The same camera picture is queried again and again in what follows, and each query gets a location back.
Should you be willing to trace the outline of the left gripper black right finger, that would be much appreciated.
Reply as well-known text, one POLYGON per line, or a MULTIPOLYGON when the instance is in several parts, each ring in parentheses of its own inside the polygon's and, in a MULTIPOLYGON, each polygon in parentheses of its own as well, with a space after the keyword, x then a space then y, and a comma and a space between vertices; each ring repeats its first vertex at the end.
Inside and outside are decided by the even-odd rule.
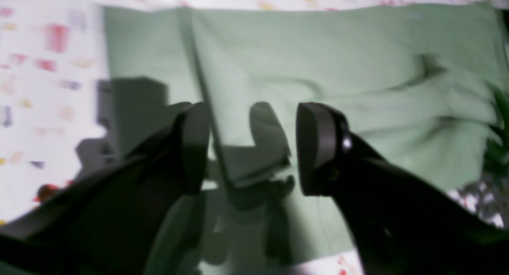
POLYGON ((330 106, 300 103, 299 181, 333 199, 366 275, 507 275, 508 231, 383 158, 330 106))

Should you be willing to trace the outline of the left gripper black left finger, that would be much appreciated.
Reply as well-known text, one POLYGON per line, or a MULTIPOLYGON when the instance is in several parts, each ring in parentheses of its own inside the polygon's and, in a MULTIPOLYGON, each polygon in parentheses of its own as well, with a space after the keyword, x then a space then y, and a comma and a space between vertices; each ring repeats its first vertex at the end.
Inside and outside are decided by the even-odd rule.
POLYGON ((1 226, 1 262, 32 275, 141 275, 164 218, 200 192, 211 120, 203 102, 123 159, 1 226))

